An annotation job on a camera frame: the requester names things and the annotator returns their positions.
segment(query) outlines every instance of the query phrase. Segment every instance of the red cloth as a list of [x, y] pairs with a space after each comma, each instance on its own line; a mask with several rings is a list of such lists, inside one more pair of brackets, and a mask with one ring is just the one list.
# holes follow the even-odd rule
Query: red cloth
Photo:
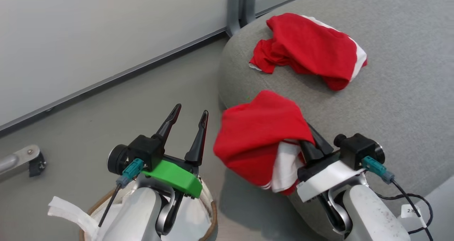
[[264, 90], [250, 103], [224, 111], [214, 154], [250, 183], [265, 187], [271, 181], [278, 145], [285, 139], [314, 144], [300, 108]]
[[355, 41], [318, 20], [285, 13], [266, 24], [273, 38], [260, 40], [250, 61], [265, 73], [273, 73], [275, 65], [289, 65], [297, 73], [322, 76], [332, 90], [342, 90], [367, 65]]

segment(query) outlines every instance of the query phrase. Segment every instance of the cable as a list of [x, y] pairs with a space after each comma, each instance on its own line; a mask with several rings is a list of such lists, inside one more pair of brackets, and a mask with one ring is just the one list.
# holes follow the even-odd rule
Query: cable
[[[379, 193], [375, 193], [377, 194], [377, 196], [381, 199], [384, 199], [384, 200], [396, 200], [396, 199], [401, 199], [401, 198], [404, 198], [405, 196], [403, 194], [400, 194], [400, 195], [397, 195], [397, 196], [383, 196]], [[432, 219], [433, 219], [433, 210], [432, 210], [432, 206], [430, 205], [430, 203], [423, 197], [423, 196], [420, 196], [418, 194], [413, 194], [413, 193], [407, 193], [408, 196], [413, 196], [413, 197], [417, 197], [418, 199], [421, 199], [422, 201], [424, 201], [428, 207], [428, 213], [430, 214], [430, 218], [428, 219], [426, 225], [427, 227], [429, 227], [429, 225], [432, 223]], [[409, 231], [408, 234], [414, 234], [414, 233], [418, 233], [420, 231], [424, 230], [424, 228], [418, 228], [414, 231]]]
[[[418, 209], [416, 209], [416, 206], [415, 204], [413, 203], [413, 201], [410, 199], [410, 197], [408, 196], [408, 194], [404, 191], [404, 189], [402, 189], [402, 187], [400, 187], [400, 185], [394, 180], [394, 178], [391, 180], [391, 183], [394, 184], [394, 186], [396, 186], [397, 189], [399, 189], [399, 191], [405, 196], [405, 198], [407, 199], [407, 201], [410, 203], [411, 207], [413, 208], [413, 210], [415, 210], [415, 214], [417, 217], [421, 218], [421, 215], [418, 211]], [[423, 229], [425, 230], [427, 236], [428, 236], [428, 239], [430, 241], [433, 241], [433, 237], [432, 235], [430, 234], [430, 232], [428, 231], [428, 228], [427, 226]]]
[[112, 194], [112, 197], [110, 197], [109, 203], [107, 204], [106, 210], [104, 211], [104, 214], [101, 217], [101, 220], [99, 221], [98, 227], [101, 227], [101, 225], [103, 224], [104, 219], [106, 218], [107, 212], [109, 211], [110, 207], [112, 206], [112, 202], [114, 202], [113, 199], [115, 199], [115, 196], [117, 196], [117, 193], [120, 190], [120, 188], [121, 188], [121, 184], [119, 183], [117, 185], [117, 187], [115, 188], [115, 191]]

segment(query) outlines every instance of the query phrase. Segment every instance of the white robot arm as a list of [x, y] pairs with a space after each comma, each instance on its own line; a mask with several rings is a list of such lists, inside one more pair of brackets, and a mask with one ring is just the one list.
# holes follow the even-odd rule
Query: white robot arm
[[[382, 165], [385, 157], [381, 146], [361, 134], [350, 138], [340, 134], [334, 140], [339, 150], [334, 152], [328, 142], [311, 125], [309, 127], [316, 145], [300, 141], [306, 161], [306, 165], [298, 169], [297, 193], [302, 202], [316, 197], [333, 230], [346, 241], [409, 241], [409, 233], [369, 188], [365, 178], [369, 170], [386, 183], [398, 186], [394, 175]], [[432, 240], [427, 228], [425, 231]]]
[[[209, 113], [203, 112], [193, 145], [182, 160], [164, 154], [165, 142], [180, 109], [181, 105], [177, 104], [151, 138], [140, 135], [128, 146], [118, 145], [110, 152], [107, 168], [120, 175], [115, 191], [133, 179], [136, 184], [103, 241], [161, 241], [161, 236], [172, 230], [183, 197], [200, 196], [198, 167], [203, 159]], [[111, 202], [99, 222], [100, 228]]]

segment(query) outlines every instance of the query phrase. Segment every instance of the gray floor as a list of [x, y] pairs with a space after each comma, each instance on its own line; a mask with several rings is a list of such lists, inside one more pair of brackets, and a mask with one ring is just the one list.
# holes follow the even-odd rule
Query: gray floor
[[[74, 223], [47, 216], [52, 196], [89, 209], [115, 185], [116, 176], [106, 167], [110, 149], [138, 134], [151, 136], [179, 102], [183, 109], [166, 147], [173, 156], [186, 153], [201, 113], [210, 112], [200, 172], [218, 203], [216, 240], [321, 240], [285, 197], [249, 185], [226, 170], [212, 152], [221, 118], [216, 71], [226, 42], [213, 42], [0, 138], [0, 157], [38, 144], [48, 162], [37, 178], [20, 173], [0, 183], [0, 240], [78, 240]], [[430, 229], [435, 240], [450, 237], [453, 187], [451, 178], [427, 196], [434, 209]], [[421, 208], [428, 215], [425, 206]], [[410, 229], [414, 222], [405, 226]], [[412, 235], [412, 241], [424, 240], [423, 233]]]

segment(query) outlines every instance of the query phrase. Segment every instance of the gray fabric surface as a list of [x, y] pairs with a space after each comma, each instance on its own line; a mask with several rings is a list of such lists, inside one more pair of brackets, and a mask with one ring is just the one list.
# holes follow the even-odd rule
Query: gray fabric surface
[[[256, 43], [272, 37], [265, 21], [286, 12], [313, 16], [349, 34], [368, 54], [368, 65], [340, 92], [287, 66], [277, 67], [274, 74], [249, 68]], [[339, 133], [361, 133], [378, 141], [385, 165], [402, 187], [426, 195], [454, 174], [449, 19], [447, 0], [296, 0], [230, 39], [220, 64], [220, 98], [232, 107], [263, 89], [286, 96], [328, 141]], [[368, 180], [379, 193], [398, 193], [374, 176]], [[290, 200], [312, 228], [332, 237], [318, 202], [303, 204], [295, 196]], [[388, 205], [399, 214], [398, 202]]]

